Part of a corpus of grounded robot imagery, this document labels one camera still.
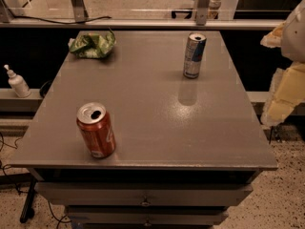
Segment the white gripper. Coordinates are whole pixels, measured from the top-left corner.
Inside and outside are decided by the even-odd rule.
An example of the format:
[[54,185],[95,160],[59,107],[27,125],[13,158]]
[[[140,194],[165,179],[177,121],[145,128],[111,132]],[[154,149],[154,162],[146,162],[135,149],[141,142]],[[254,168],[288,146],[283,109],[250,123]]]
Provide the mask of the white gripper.
[[282,123],[305,99],[305,0],[267,35],[260,44],[280,48],[283,56],[293,62],[286,70],[277,68],[264,104],[261,122],[268,127]]

